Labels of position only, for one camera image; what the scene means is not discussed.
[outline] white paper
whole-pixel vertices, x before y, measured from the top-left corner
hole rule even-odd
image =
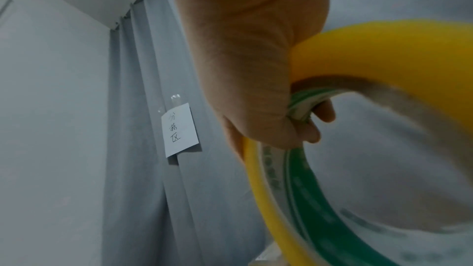
[[[166,157],[199,143],[189,103],[167,111],[161,117]]]

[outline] hand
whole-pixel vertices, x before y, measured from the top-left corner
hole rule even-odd
[[[329,0],[176,0],[203,92],[229,144],[242,158],[242,136],[279,148],[317,142],[313,123],[286,117],[288,54],[319,33]],[[314,113],[335,119],[331,102]]]

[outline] wall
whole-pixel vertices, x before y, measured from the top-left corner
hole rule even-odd
[[[14,2],[0,27],[0,266],[98,265],[108,29],[62,0]]]

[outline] curtain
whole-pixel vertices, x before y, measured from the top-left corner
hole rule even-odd
[[[173,0],[143,0],[110,33],[102,265],[246,265],[265,226],[199,88]],[[167,159],[161,116],[179,95],[200,144]]]

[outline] yellow tape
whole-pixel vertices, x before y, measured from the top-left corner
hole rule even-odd
[[[291,53],[291,82],[354,76],[398,87],[473,134],[473,26],[432,21],[373,22],[323,33]],[[293,266],[316,265],[279,217],[258,163],[257,143],[244,144],[251,188],[263,218]]]

